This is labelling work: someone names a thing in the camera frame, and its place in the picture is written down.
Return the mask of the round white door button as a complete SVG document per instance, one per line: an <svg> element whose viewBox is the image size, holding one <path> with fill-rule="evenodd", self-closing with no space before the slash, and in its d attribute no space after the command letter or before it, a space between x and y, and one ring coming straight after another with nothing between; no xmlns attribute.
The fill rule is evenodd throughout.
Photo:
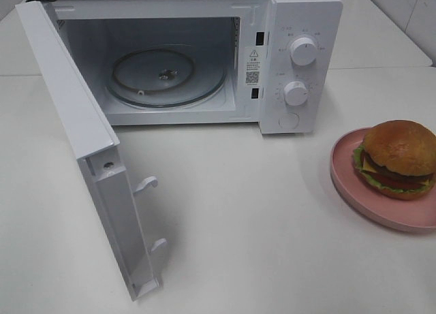
<svg viewBox="0 0 436 314"><path fill-rule="evenodd" d="M299 124L299 116L295 113L287 113L279 118L279 126L283 129L293 130Z"/></svg>

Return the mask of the white microwave knob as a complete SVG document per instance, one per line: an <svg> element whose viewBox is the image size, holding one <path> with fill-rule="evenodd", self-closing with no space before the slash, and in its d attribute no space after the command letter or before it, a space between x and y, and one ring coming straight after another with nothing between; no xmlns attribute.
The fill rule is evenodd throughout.
<svg viewBox="0 0 436 314"><path fill-rule="evenodd" d="M309 91L306 85L301 81L289 82L283 88L283 94L284 100L289 106L302 105L309 97Z"/></svg>
<svg viewBox="0 0 436 314"><path fill-rule="evenodd" d="M317 44L310 37L299 37L290 44L292 61L299 66L314 62L317 56Z"/></svg>

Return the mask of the white microwave door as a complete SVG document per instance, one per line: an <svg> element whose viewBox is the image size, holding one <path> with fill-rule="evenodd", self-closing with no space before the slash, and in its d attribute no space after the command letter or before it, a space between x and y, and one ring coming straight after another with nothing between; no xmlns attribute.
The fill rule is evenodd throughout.
<svg viewBox="0 0 436 314"><path fill-rule="evenodd" d="M135 194L158 185L154 176L132 187L119 153L119 139L59 35L51 5L16 7L50 96L132 300L159 287L153 262L167 245L147 247Z"/></svg>

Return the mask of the burger with lettuce and cheese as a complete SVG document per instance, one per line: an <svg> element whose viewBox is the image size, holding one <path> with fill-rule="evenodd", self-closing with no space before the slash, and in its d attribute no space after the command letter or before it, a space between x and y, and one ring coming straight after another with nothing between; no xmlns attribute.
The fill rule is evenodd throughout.
<svg viewBox="0 0 436 314"><path fill-rule="evenodd" d="M380 123L353 151L354 167L376 191L415 200L435 186L435 134L407 120Z"/></svg>

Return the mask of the pink round plate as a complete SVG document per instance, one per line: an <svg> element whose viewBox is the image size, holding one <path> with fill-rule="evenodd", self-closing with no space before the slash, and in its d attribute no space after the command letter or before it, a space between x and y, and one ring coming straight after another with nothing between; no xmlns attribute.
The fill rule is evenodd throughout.
<svg viewBox="0 0 436 314"><path fill-rule="evenodd" d="M346 133L331 150L330 175L339 195L361 215L382 226L409 233L434 232L434 189L417 200L396 200L371 188L357 173L353 151L366 132L361 128Z"/></svg>

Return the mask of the glass microwave turntable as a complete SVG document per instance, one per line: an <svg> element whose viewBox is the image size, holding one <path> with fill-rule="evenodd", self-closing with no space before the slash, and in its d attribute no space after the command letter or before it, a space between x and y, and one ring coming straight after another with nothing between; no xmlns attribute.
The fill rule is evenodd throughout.
<svg viewBox="0 0 436 314"><path fill-rule="evenodd" d="M117 59L106 88L132 106L175 108L213 94L225 77L225 63L214 48L164 44Z"/></svg>

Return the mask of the white microwave oven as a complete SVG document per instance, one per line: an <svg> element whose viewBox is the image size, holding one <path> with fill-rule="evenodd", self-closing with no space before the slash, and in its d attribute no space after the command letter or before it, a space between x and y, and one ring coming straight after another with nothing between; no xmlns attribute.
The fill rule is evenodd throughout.
<svg viewBox="0 0 436 314"><path fill-rule="evenodd" d="M314 128L343 5L341 0L25 0L51 5L61 39L113 126L258 123L264 134ZM317 44L314 62L295 64L290 44ZM164 44L214 48L226 67L220 89L192 104L140 108L107 88L122 56ZM283 88L301 81L307 101L289 106ZM296 129L279 126L287 113Z"/></svg>

